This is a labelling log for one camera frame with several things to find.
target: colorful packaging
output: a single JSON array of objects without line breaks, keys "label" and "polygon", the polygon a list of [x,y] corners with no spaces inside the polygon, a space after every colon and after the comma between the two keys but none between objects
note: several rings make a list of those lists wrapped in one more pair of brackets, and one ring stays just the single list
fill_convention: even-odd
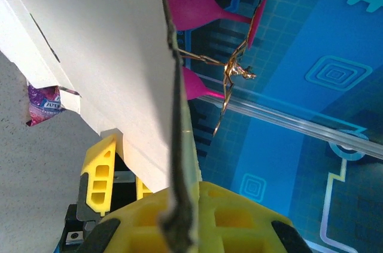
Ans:
[{"label": "colorful packaging", "polygon": [[35,89],[28,84],[28,95],[30,101],[29,113],[31,115],[31,120],[27,122],[28,126],[42,123],[44,120],[48,120],[65,110],[61,107],[58,87]]}]

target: gold wire figure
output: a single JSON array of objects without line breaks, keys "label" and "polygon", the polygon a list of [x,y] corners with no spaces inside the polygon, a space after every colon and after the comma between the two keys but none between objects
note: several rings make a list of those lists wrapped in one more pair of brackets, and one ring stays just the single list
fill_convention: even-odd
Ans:
[{"label": "gold wire figure", "polygon": [[217,133],[218,128],[220,127],[223,115],[226,112],[227,105],[229,103],[229,100],[232,96],[234,82],[232,81],[231,76],[232,75],[241,75],[246,80],[253,80],[256,78],[256,75],[251,71],[252,67],[248,66],[247,68],[241,67],[241,65],[238,63],[238,57],[241,55],[246,46],[247,46],[248,37],[234,50],[232,55],[229,57],[229,61],[227,63],[220,62],[219,60],[212,59],[211,57],[205,56],[205,55],[197,55],[193,53],[189,53],[188,51],[181,50],[179,51],[182,54],[185,54],[182,57],[194,59],[194,60],[200,60],[203,61],[209,65],[215,65],[215,66],[223,66],[224,72],[223,72],[223,93],[224,93],[224,101],[222,104],[220,119],[218,120],[217,125],[215,126],[213,136]]}]

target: pink plastic piece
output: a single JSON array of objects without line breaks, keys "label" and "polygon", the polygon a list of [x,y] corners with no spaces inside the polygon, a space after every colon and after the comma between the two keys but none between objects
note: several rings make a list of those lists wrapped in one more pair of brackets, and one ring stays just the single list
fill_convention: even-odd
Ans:
[{"label": "pink plastic piece", "polygon": [[267,0],[262,0],[261,4],[256,9],[256,13],[254,15],[253,25],[251,26],[251,29],[249,32],[249,40],[248,40],[247,48],[251,48],[251,46],[254,42],[254,38],[256,37],[259,23],[261,22],[263,11],[265,10],[266,1]]},{"label": "pink plastic piece", "polygon": [[251,18],[225,11],[214,0],[168,0],[168,3],[179,31],[198,28],[217,19],[251,23]]},{"label": "pink plastic piece", "polygon": [[195,72],[185,68],[183,66],[183,74],[186,88],[187,100],[196,99],[199,96],[215,96],[220,99],[224,99],[225,96],[221,93],[214,92],[203,84],[201,79],[196,75]]}]

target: yellow plastic part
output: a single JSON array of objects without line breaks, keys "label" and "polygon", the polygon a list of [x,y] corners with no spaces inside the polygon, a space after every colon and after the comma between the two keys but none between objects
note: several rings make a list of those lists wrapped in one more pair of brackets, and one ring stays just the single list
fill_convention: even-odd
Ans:
[{"label": "yellow plastic part", "polygon": [[86,203],[102,217],[110,211],[116,136],[104,138],[86,152],[81,175],[88,173]]},{"label": "yellow plastic part", "polygon": [[[291,221],[245,197],[217,185],[199,183],[199,241],[201,253],[286,253],[271,222]],[[107,215],[121,224],[105,253],[167,253],[158,217],[168,205],[168,189],[133,202]]]},{"label": "yellow plastic part", "polygon": [[137,200],[147,197],[152,194],[149,188],[136,176],[136,193]]}]

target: grey surface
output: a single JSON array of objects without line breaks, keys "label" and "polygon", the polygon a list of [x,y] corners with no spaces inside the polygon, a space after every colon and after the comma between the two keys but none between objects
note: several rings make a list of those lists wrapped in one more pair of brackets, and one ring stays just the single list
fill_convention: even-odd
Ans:
[{"label": "grey surface", "polygon": [[0,53],[0,253],[53,252],[99,136],[73,112],[27,127],[26,81]]}]

